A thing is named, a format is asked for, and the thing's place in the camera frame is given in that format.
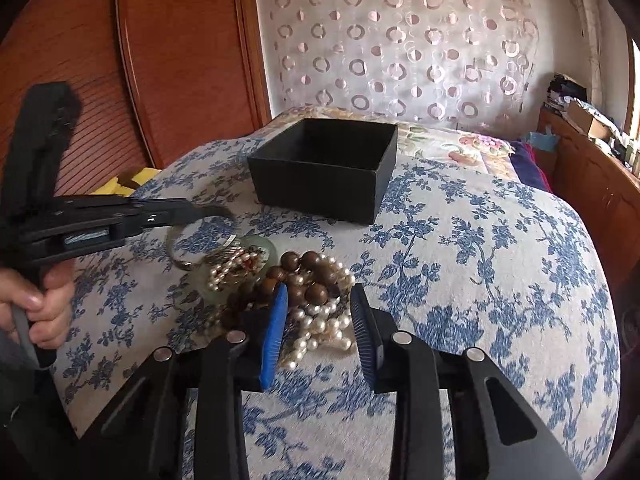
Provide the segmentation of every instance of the blue floral pattern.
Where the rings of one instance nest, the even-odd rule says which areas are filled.
[[[578,215],[520,183],[402,155],[372,226],[261,206],[245,160],[261,142],[209,143],[136,195],[223,203],[242,232],[268,236],[280,251],[330,251],[402,328],[449,352],[484,348],[594,478],[616,426],[619,350],[606,280]],[[230,229],[211,219],[180,248],[209,250]],[[156,230],[81,258],[74,322],[54,373],[79,433],[154,348],[206,341],[210,307],[171,266],[163,240]],[[386,478],[395,397],[369,391],[355,350],[310,352],[268,394],[243,402],[252,478]],[[185,449],[190,474],[193,433]]]

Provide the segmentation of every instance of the silver rivet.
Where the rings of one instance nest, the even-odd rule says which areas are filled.
[[[226,340],[233,345],[241,343],[246,338],[246,334],[241,330],[232,330],[226,335]]]
[[[484,352],[481,349],[476,347],[473,347],[467,350],[466,356],[472,361],[475,361],[476,363],[479,363],[480,361],[484,361]]]
[[[391,337],[399,345],[408,345],[411,342],[411,334],[408,332],[396,332]]]
[[[168,361],[174,353],[168,346],[161,346],[154,350],[154,359],[159,363]]]

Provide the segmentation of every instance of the black box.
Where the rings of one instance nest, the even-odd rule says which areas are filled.
[[[302,119],[248,162],[263,204],[373,224],[397,150],[395,124]]]

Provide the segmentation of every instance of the hand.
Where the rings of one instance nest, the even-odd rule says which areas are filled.
[[[62,346],[71,323],[71,298],[74,294],[74,260],[51,267],[44,276],[44,294],[33,283],[11,269],[0,269],[0,329],[18,341],[11,304],[23,308],[33,322],[29,337],[45,350]]]

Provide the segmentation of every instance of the curtain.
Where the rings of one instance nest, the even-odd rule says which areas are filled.
[[[589,100],[598,109],[604,104],[600,73],[600,9],[597,0],[571,0],[580,16],[582,36],[589,46]]]
[[[494,134],[522,111],[539,38],[529,0],[258,3],[280,109],[331,105]]]

